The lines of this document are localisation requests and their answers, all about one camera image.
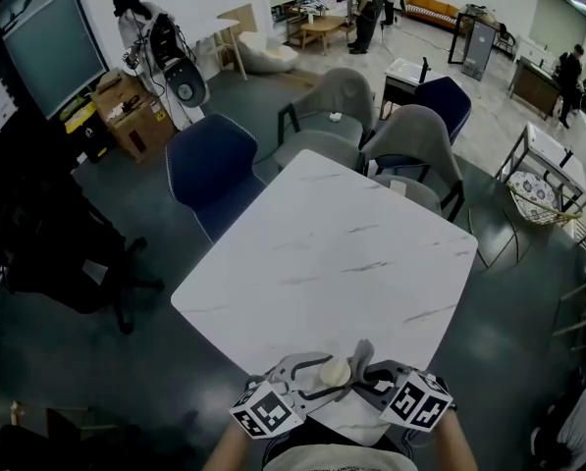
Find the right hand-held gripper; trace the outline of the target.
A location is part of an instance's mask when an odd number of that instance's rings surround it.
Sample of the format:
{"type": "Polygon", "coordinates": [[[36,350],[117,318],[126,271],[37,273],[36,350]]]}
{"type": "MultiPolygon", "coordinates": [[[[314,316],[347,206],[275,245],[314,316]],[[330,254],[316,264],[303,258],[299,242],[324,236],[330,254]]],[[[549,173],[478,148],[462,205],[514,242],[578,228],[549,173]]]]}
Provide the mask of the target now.
{"type": "Polygon", "coordinates": [[[369,365],[366,378],[398,378],[406,375],[394,394],[389,384],[379,390],[376,386],[355,384],[353,391],[376,409],[384,409],[379,418],[388,424],[415,431],[432,431],[453,404],[453,397],[435,378],[416,371],[395,360],[383,360],[369,365]]]}

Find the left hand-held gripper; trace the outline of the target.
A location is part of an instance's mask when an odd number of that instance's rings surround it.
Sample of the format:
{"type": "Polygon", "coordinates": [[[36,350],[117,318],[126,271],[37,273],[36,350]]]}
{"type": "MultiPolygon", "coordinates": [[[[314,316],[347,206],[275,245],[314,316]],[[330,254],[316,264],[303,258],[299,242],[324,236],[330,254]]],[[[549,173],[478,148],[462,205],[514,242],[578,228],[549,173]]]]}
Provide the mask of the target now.
{"type": "Polygon", "coordinates": [[[267,377],[251,376],[229,409],[233,420],[251,439],[272,439],[301,426],[307,418],[304,413],[318,410],[347,391],[346,387],[298,390],[294,380],[299,370],[323,365],[331,358],[324,352],[291,354],[271,368],[267,377]]]}

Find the grey cloth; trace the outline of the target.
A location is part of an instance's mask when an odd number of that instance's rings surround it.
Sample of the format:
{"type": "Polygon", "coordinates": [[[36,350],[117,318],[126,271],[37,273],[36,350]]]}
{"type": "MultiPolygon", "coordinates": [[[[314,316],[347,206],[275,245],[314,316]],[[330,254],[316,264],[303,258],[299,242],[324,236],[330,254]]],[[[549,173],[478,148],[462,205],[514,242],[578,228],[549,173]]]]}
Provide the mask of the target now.
{"type": "Polygon", "coordinates": [[[335,402],[340,402],[344,399],[355,386],[370,386],[371,383],[365,379],[365,372],[370,365],[374,356],[375,348],[370,340],[360,340],[354,350],[352,356],[346,360],[349,368],[349,375],[342,386],[342,390],[335,398],[335,402]]]}

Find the person's left forearm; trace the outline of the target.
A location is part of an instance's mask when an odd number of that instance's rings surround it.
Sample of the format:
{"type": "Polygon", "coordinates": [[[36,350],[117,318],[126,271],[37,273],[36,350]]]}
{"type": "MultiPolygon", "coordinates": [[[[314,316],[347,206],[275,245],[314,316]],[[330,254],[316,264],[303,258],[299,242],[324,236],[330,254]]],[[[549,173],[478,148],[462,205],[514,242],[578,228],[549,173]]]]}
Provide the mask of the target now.
{"type": "Polygon", "coordinates": [[[240,471],[250,438],[237,422],[231,422],[201,471],[240,471]]]}

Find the person's right forearm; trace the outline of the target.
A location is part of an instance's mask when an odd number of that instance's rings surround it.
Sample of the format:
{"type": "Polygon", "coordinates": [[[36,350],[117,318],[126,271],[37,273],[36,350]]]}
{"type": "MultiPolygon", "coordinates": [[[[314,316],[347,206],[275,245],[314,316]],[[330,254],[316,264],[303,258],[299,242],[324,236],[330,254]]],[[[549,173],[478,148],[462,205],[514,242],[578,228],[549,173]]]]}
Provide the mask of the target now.
{"type": "Polygon", "coordinates": [[[439,471],[478,471],[455,410],[449,408],[445,412],[433,434],[439,471]]]}

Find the person's dark trousers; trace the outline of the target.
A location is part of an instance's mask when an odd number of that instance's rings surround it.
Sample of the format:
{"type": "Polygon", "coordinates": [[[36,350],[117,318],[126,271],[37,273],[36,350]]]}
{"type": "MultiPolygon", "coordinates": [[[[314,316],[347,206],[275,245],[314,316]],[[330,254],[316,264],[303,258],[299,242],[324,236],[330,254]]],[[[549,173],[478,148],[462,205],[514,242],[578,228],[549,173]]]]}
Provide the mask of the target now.
{"type": "MultiPolygon", "coordinates": [[[[284,451],[302,445],[353,445],[364,446],[357,444],[353,440],[344,437],[338,432],[329,429],[323,424],[308,418],[306,422],[294,430],[290,431],[282,437],[278,437],[273,444],[266,450],[262,462],[262,470],[264,466],[273,458],[279,456],[284,451]]],[[[371,447],[379,450],[397,452],[404,455],[399,449],[387,438],[382,437],[377,443],[371,447]]]]}

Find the person's white printed t-shirt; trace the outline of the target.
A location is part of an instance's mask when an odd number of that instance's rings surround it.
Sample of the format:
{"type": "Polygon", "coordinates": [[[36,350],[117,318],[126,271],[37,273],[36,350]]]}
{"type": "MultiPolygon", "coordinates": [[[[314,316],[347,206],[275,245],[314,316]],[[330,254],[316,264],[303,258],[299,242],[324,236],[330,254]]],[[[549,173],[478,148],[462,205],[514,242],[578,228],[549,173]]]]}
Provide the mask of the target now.
{"type": "Polygon", "coordinates": [[[404,455],[353,445],[302,445],[270,460],[263,471],[417,471],[404,455]]]}

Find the dark blue chair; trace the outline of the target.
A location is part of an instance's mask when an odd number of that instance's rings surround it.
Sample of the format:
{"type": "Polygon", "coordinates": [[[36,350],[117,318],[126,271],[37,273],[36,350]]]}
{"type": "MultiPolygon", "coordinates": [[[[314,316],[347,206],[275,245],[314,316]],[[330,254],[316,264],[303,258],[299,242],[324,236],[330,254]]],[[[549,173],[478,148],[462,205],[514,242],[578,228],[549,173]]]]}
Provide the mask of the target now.
{"type": "Polygon", "coordinates": [[[469,96],[449,77],[426,81],[415,88],[414,103],[437,113],[444,121],[454,144],[472,109],[469,96]]]}
{"type": "Polygon", "coordinates": [[[258,145],[243,127],[211,114],[166,145],[168,186],[213,243],[266,188],[253,171],[258,145]]]}

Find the grey upholstered chair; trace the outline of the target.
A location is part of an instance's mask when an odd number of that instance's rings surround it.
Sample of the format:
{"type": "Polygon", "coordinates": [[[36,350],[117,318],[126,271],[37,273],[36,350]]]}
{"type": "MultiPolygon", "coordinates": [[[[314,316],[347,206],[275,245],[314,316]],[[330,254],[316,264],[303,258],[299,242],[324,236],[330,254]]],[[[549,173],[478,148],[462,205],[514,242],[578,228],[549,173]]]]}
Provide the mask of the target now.
{"type": "Polygon", "coordinates": [[[313,151],[348,169],[364,167],[361,147],[374,134],[378,123],[374,97],[365,76],[348,68],[328,71],[306,93],[278,113],[278,147],[273,159],[284,169],[303,150],[313,151]],[[304,129],[304,116],[339,113],[360,125],[357,142],[334,131],[304,129]]]}
{"type": "Polygon", "coordinates": [[[407,105],[396,110],[361,150],[364,163],[374,161],[379,168],[390,169],[382,159],[404,156],[423,162],[449,189],[445,198],[419,181],[395,174],[381,174],[371,179],[385,187],[400,185],[404,196],[441,216],[453,206],[448,221],[453,222],[464,203],[463,178],[454,158],[449,134],[443,119],[433,110],[407,105]]]}

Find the brown cardboard box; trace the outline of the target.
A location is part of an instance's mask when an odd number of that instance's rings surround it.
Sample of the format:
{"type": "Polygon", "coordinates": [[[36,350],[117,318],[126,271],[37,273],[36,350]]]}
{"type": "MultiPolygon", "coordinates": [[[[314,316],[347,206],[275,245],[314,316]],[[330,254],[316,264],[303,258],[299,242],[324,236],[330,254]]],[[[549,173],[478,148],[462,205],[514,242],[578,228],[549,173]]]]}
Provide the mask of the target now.
{"type": "Polygon", "coordinates": [[[162,149],[177,133],[163,104],[121,69],[105,73],[91,100],[118,145],[137,163],[162,149]]]}

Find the white beanbag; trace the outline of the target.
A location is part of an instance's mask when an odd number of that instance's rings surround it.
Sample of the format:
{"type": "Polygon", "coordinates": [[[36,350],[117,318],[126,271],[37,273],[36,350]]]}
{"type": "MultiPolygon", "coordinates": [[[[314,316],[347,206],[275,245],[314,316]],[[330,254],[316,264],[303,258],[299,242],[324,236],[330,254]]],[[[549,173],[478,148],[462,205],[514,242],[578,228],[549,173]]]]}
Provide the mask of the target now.
{"type": "Polygon", "coordinates": [[[245,71],[254,75],[287,73],[298,60],[295,50],[262,32],[241,32],[237,46],[245,71]]]}

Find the yellow and black bin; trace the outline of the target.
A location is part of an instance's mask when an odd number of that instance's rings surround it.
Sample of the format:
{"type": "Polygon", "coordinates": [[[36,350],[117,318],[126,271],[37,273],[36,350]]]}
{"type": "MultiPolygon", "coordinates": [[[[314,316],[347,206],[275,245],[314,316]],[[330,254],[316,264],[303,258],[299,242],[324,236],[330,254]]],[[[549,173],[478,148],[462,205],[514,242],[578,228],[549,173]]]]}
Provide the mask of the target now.
{"type": "Polygon", "coordinates": [[[74,112],[65,123],[65,131],[76,156],[83,154],[92,163],[98,163],[115,147],[114,136],[92,101],[74,112]]]}

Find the brown wooden cabinet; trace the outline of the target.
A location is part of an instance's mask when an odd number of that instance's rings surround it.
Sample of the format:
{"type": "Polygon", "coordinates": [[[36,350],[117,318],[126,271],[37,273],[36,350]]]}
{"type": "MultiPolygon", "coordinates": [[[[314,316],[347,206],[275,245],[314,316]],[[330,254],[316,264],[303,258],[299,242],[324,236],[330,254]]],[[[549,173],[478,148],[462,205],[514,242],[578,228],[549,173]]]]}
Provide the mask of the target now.
{"type": "Polygon", "coordinates": [[[550,74],[521,57],[509,84],[509,97],[517,97],[532,106],[543,118],[548,120],[559,100],[560,87],[550,74]]]}

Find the grey glass door cabinet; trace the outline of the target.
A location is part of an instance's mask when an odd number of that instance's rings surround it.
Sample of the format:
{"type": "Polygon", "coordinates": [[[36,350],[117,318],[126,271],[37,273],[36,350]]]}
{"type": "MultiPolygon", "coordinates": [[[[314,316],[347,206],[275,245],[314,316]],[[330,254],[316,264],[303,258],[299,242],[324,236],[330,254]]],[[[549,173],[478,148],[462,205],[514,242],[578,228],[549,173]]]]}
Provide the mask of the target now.
{"type": "Polygon", "coordinates": [[[463,74],[476,80],[483,78],[495,38],[496,30],[493,27],[480,21],[473,22],[466,35],[461,69],[463,74]]]}

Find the wooden coffee table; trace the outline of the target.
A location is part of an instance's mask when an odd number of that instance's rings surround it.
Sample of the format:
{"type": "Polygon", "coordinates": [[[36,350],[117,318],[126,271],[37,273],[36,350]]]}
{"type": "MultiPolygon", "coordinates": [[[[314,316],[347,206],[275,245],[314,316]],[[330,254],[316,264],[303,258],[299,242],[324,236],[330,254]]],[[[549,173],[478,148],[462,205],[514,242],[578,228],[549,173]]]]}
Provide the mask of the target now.
{"type": "Polygon", "coordinates": [[[318,41],[322,46],[324,56],[328,55],[332,35],[341,31],[348,38],[349,34],[355,29],[355,26],[345,17],[320,16],[314,18],[309,15],[308,18],[312,18],[312,21],[308,20],[300,27],[300,48],[305,49],[308,44],[318,41]]]}

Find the black backpack rig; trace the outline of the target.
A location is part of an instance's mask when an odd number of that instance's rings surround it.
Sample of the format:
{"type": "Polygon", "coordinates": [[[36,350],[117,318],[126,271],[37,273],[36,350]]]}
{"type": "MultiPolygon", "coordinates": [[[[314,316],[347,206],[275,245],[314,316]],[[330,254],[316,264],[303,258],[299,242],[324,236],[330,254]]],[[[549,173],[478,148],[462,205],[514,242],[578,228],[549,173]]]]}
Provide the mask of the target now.
{"type": "Polygon", "coordinates": [[[167,86],[187,108],[199,108],[209,98],[209,88],[186,45],[180,29],[167,14],[159,14],[149,34],[149,45],[167,86]]]}

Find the dark rattan chair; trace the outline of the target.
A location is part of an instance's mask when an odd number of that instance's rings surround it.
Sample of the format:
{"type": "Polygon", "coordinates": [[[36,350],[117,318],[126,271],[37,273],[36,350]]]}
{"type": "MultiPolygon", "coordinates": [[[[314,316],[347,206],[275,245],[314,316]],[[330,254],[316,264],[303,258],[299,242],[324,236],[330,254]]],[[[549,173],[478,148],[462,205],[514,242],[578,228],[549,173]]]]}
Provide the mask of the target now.
{"type": "Polygon", "coordinates": [[[509,56],[509,58],[512,58],[514,56],[515,46],[516,40],[514,36],[506,29],[500,29],[496,35],[494,48],[509,56]]]}

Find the white desk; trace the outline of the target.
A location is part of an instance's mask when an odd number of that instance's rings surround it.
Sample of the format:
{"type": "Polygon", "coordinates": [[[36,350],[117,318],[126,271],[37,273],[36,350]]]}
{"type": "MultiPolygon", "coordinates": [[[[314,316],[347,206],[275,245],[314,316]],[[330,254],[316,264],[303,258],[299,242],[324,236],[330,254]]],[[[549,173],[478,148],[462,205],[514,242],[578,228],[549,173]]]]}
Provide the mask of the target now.
{"type": "Polygon", "coordinates": [[[190,44],[196,46],[196,65],[205,67],[205,57],[215,55],[218,59],[219,70],[223,71],[222,53],[232,51],[235,56],[236,68],[244,81],[248,81],[247,73],[240,56],[240,50],[234,35],[233,28],[240,22],[233,19],[215,18],[197,21],[191,30],[190,44]]]}

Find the light wooden board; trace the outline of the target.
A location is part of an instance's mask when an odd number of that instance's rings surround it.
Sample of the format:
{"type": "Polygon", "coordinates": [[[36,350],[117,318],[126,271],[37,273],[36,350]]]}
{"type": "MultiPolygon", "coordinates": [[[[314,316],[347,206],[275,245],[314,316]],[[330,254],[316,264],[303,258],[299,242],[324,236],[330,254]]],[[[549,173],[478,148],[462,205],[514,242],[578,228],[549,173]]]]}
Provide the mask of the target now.
{"type": "Polygon", "coordinates": [[[234,37],[237,37],[245,31],[258,32],[253,7],[250,3],[227,11],[219,15],[218,18],[237,22],[231,27],[231,33],[234,37]]]}

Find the orange sofa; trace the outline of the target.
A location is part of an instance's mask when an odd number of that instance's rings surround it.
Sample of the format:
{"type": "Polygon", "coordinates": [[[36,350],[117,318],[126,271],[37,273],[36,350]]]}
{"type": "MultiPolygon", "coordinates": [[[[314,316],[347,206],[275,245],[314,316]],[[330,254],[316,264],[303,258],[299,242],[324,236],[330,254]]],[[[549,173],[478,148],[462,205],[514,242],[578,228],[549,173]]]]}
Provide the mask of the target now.
{"type": "Polygon", "coordinates": [[[454,30],[458,8],[438,0],[405,0],[406,15],[420,22],[454,30]]]}

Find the frosted glass panel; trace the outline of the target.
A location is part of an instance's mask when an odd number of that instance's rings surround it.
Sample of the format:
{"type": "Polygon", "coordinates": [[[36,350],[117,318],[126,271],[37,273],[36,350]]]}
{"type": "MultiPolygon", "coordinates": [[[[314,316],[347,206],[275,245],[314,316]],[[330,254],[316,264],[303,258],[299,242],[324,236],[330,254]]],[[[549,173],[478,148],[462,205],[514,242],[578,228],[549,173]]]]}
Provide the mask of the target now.
{"type": "Polygon", "coordinates": [[[4,44],[46,118],[106,72],[77,0],[47,0],[4,35],[4,44]]]}

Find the black metal frame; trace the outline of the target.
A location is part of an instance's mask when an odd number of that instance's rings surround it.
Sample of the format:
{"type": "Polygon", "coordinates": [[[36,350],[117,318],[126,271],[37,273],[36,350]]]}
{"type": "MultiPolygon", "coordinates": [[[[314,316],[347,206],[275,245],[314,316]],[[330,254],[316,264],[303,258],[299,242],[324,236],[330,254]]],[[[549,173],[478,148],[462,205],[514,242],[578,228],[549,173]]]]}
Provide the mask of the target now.
{"type": "Polygon", "coordinates": [[[464,22],[468,22],[470,19],[471,19],[471,17],[469,15],[462,13],[462,12],[459,12],[456,16],[456,21],[455,21],[454,29],[453,29],[452,43],[451,43],[451,47],[449,49],[449,56],[448,56],[448,64],[449,65],[463,65],[464,64],[465,53],[462,53],[462,56],[459,57],[458,59],[456,59],[454,57],[454,53],[456,52],[456,46],[457,46],[458,39],[461,36],[461,26],[463,25],[464,22]]]}

